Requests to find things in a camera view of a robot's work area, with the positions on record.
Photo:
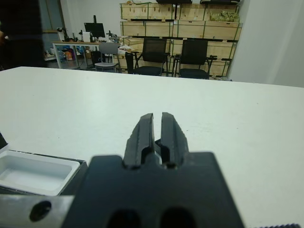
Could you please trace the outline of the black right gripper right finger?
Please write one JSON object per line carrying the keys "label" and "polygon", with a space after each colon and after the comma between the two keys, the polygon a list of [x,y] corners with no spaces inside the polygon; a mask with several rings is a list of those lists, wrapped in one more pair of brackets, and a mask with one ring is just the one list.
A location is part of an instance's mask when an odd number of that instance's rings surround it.
{"label": "black right gripper right finger", "polygon": [[167,112],[161,118],[160,155],[163,163],[180,166],[189,153],[188,142],[175,117]]}

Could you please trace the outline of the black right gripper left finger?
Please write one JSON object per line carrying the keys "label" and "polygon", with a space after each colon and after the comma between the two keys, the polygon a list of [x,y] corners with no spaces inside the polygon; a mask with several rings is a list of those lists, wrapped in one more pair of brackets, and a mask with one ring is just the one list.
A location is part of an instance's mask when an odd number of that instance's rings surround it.
{"label": "black right gripper left finger", "polygon": [[154,153],[153,113],[140,117],[127,140],[123,162],[127,167],[140,167]]}

